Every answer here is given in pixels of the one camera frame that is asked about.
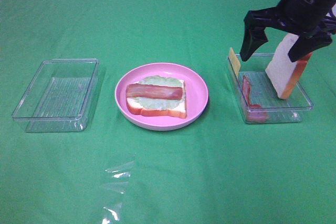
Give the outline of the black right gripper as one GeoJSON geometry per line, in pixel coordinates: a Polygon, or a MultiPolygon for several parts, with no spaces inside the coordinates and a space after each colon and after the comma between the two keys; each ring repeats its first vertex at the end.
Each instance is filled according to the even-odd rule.
{"type": "Polygon", "coordinates": [[[266,27],[299,36],[288,52],[291,62],[332,43],[329,33],[335,34],[335,18],[327,14],[335,0],[280,0],[275,7],[250,10],[244,18],[245,32],[240,50],[242,61],[247,61],[268,42],[266,27]]]}

